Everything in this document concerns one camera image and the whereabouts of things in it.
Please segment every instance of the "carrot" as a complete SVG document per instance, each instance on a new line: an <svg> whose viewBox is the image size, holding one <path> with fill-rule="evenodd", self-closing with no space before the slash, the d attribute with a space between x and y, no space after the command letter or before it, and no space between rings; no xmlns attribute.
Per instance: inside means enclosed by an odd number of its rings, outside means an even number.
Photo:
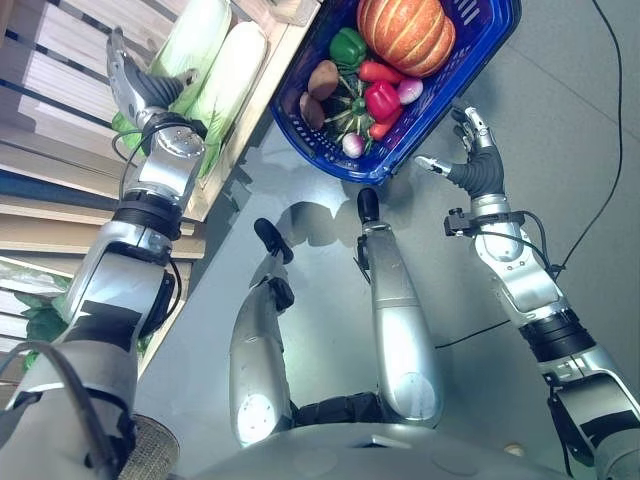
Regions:
<svg viewBox="0 0 640 480"><path fill-rule="evenodd" d="M393 127L393 124L396 123L398 118L400 118L400 115L402 115L402 107L393 112L384 122L371 125L369 127L369 135L371 135L371 138L380 142L384 136L389 133L389 130L391 130L391 127Z"/></svg>
<svg viewBox="0 0 640 480"><path fill-rule="evenodd" d="M404 75L393 68L371 60L365 60L360 64L358 77L365 82L373 83L384 80L393 84L400 83L405 78Z"/></svg>

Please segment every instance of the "radish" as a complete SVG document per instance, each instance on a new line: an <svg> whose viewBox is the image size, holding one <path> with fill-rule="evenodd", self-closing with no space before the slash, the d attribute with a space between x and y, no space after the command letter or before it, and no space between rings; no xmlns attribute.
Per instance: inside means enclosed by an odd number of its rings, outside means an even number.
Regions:
<svg viewBox="0 0 640 480"><path fill-rule="evenodd" d="M364 151L364 139L357 133L347 133L342 138L342 151L349 158L359 158Z"/></svg>
<svg viewBox="0 0 640 480"><path fill-rule="evenodd" d="M400 97L400 103L402 105L408 105L416 101L418 97L422 95L423 88L422 80L419 78L405 78L396 89Z"/></svg>

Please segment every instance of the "gray floor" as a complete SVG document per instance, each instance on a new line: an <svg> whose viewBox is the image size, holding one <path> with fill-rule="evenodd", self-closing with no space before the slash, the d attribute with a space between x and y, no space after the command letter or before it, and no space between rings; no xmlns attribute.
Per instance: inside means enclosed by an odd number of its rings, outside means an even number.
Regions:
<svg viewBox="0 0 640 480"><path fill-rule="evenodd" d="M638 388L640 3L601 2L623 49L626 163L614 200L560 284ZM559 262L615 173L616 63L591 2L523 3L520 27L466 98L494 127L512 206L543 218L552 260ZM452 126L443 121L418 151L462 161ZM247 183L246 194L229 188L242 208L235 214L226 200L214 207L209 248L215 256L143 377L137 401L138 410L178 437L176 473L184 476L238 448L229 427L227 347L263 256L252 233L257 217L278 222L296 255L289 268L296 304L280 323L293 400L305 404L376 386L369 290L351 259L359 187L306 164L275 125L234 175ZM461 191L407 163L379 194L437 343L505 318L469 261L469 241L442 233L447 210L467 205ZM545 385L511 325L440 350L439 359L447 395L442 430L495 448L519 442L531 460L562 468ZM579 478L594 478L576 469Z"/></svg>

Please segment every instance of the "green bell pepper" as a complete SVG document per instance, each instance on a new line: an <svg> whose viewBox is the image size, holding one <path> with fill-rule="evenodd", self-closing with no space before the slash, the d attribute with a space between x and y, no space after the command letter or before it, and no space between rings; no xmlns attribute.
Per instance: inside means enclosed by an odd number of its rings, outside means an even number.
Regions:
<svg viewBox="0 0 640 480"><path fill-rule="evenodd" d="M329 56L341 71L355 71L367 55L367 44L358 32L344 27L331 39Z"/></svg>

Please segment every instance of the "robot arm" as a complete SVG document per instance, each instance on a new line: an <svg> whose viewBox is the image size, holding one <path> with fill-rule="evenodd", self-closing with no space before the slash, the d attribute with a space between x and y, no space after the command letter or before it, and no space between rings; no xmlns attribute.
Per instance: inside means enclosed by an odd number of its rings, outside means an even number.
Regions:
<svg viewBox="0 0 640 480"><path fill-rule="evenodd" d="M180 236L204 142L198 125L166 108L193 73L142 73L126 54L120 29L109 37L107 57L115 101L142 131L148 158L76 272L64 305L69 326L52 345L77 373L117 458L95 464L79 412L53 366L38 358L0 416L6 478L115 478L135 444L136 343L160 327L173 291L165 266Z"/></svg>
<svg viewBox="0 0 640 480"><path fill-rule="evenodd" d="M504 193L503 167L491 130L476 109L462 102L452 116L468 163L418 156L423 168L443 175L471 197L471 211L454 209L447 236L469 236L502 305L529 343L551 395L549 409L572 455L596 466L598 478L637 478L640 407L619 369L580 325L566 297L526 243L524 218Z"/></svg>

